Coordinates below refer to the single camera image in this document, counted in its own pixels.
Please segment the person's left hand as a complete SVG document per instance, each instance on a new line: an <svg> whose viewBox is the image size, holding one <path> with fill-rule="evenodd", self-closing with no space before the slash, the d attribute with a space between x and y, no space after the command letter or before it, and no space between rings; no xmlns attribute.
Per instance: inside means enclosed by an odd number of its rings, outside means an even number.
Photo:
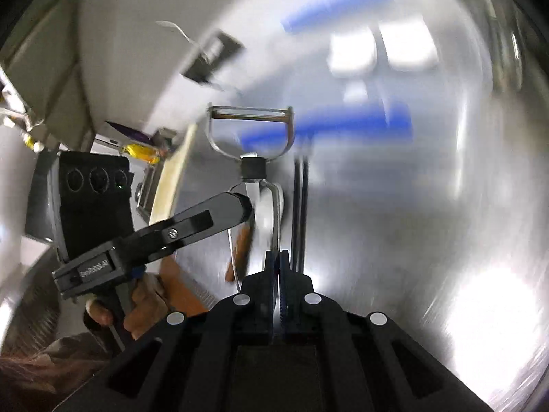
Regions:
<svg viewBox="0 0 549 412"><path fill-rule="evenodd" d="M165 257L157 274L145 273L134 287L133 308L125 315L123 328L134 340L161 321L172 310L187 317L208 309L183 282L183 271L172 257Z"/></svg>

